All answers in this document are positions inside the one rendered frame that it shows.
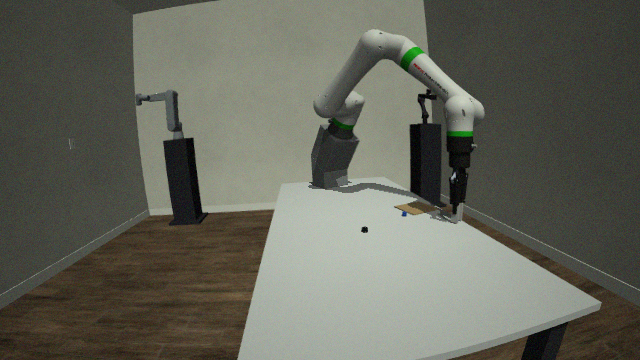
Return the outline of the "tan square mat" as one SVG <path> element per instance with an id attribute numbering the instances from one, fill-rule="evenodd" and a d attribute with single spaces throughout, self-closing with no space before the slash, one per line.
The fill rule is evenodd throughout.
<path id="1" fill-rule="evenodd" d="M 411 214 L 411 215 L 418 215 L 418 214 L 422 214 L 422 213 L 427 213 L 427 212 L 431 212 L 431 211 L 435 211 L 435 210 L 439 210 L 439 208 L 430 206 L 428 204 L 422 203 L 422 202 L 413 202 L 413 203 L 408 203 L 408 204 L 403 204 L 403 205 L 397 205 L 394 206 L 395 208 L 402 210 L 402 211 L 407 211 L 407 213 Z"/>

